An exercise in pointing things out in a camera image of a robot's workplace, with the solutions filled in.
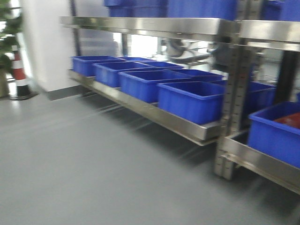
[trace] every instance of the blue bin on top shelf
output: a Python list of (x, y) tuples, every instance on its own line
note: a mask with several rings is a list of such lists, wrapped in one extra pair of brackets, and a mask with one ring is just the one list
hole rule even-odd
[(159, 69), (182, 69), (183, 68), (183, 66), (178, 66), (176, 64), (169, 63), (169, 62), (149, 61), (143, 63), (150, 65), (152, 67), (157, 67)]
[(96, 73), (95, 80), (113, 88), (120, 87), (120, 72), (156, 70), (154, 67), (138, 62), (100, 63), (93, 65)]
[(284, 102), (250, 115), (248, 145), (300, 168), (300, 129), (274, 120), (300, 113), (300, 104)]
[(168, 17), (235, 20), (237, 0), (169, 0)]
[(158, 101), (158, 83), (190, 80), (188, 75), (168, 70), (120, 73), (121, 91), (148, 103)]
[(300, 21), (300, 1), (285, 0), (280, 20), (282, 21)]
[(262, 9), (262, 20), (280, 20), (284, 2), (279, 0), (265, 0)]
[(224, 87), (206, 82), (160, 83), (158, 107), (196, 124), (220, 120)]
[(147, 62), (147, 61), (155, 61), (147, 58), (142, 57), (119, 57), (120, 59), (126, 60), (126, 61), (133, 61), (133, 62)]
[[(226, 86), (227, 81), (213, 82), (222, 86)], [(257, 112), (273, 104), (276, 87), (269, 84), (259, 82), (251, 82), (246, 96), (244, 106), (244, 117), (248, 114)]]
[(189, 75), (192, 77), (193, 81), (213, 82), (213, 81), (221, 81), (223, 79), (222, 75), (201, 71), (197, 69), (170, 69), (170, 71)]
[(133, 0), (104, 0), (110, 17), (132, 17)]
[(135, 0), (133, 17), (166, 17), (167, 0)]
[(75, 56), (72, 57), (73, 70), (83, 76), (95, 76), (94, 63), (123, 62), (125, 60), (112, 56)]

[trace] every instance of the stainless steel shelf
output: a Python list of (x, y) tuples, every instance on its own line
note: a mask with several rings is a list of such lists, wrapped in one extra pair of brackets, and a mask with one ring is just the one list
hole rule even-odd
[(218, 121), (200, 126), (161, 110), (153, 104), (145, 103), (127, 95), (116, 88), (96, 82), (93, 78), (82, 76), (72, 70), (69, 71), (69, 75), (71, 79), (77, 81), (85, 88), (142, 115), (200, 146), (215, 142), (220, 134), (220, 124)]
[(102, 30), (162, 38), (230, 42), (233, 22), (216, 18), (71, 17), (60, 23), (73, 29)]
[(240, 38), (252, 47), (300, 52), (300, 22), (244, 20)]
[(224, 156), (297, 194), (300, 194), (300, 169), (242, 144), (247, 132), (225, 138)]

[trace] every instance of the white wall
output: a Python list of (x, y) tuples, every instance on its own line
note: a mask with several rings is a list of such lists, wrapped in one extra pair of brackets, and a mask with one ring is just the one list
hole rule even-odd
[(70, 15), (68, 0), (21, 0), (21, 6), (25, 46), (38, 84), (46, 91), (76, 86), (67, 75), (75, 55), (72, 31), (59, 21)]

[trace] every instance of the metal upright post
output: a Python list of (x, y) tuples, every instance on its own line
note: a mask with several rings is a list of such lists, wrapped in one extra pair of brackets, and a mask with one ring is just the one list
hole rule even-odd
[(299, 52), (284, 51), (275, 94), (275, 104), (290, 100), (300, 59), (299, 55)]
[(248, 81), (250, 79), (251, 62), (253, 52), (247, 47), (240, 45), (243, 40), (238, 38), (240, 31), (240, 20), (259, 19), (263, 0), (240, 0), (238, 7), (238, 21), (236, 22), (236, 34), (233, 37), (233, 47), (231, 64), (229, 66), (229, 76), (224, 99), (223, 117), (221, 120), (222, 132), (217, 144), (217, 155), (215, 161), (215, 173), (228, 180), (231, 180), (236, 164), (227, 160), (223, 150), (224, 138), (238, 132), (242, 126), (243, 106)]
[[(75, 0), (70, 0), (70, 7), (71, 7), (71, 16), (77, 16)], [(81, 51), (81, 47), (80, 47), (79, 30), (78, 29), (73, 29), (73, 36), (74, 36), (76, 55), (81, 56), (82, 51)]]
[(122, 54), (124, 57), (131, 55), (131, 35), (121, 34), (122, 38)]

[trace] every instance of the red and white striped cone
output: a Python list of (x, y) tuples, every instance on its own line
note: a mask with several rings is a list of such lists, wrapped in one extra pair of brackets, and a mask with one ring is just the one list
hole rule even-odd
[(36, 92), (31, 92), (26, 80), (26, 75), (23, 70), (23, 64), (21, 61), (21, 56), (18, 51), (18, 46), (14, 45), (12, 46), (13, 52), (15, 55), (15, 59), (13, 60), (13, 71), (14, 71), (14, 77), (15, 77), (15, 83), (16, 83), (16, 95), (11, 96), (10, 98), (12, 100), (26, 100), (29, 99), (35, 95), (37, 95)]

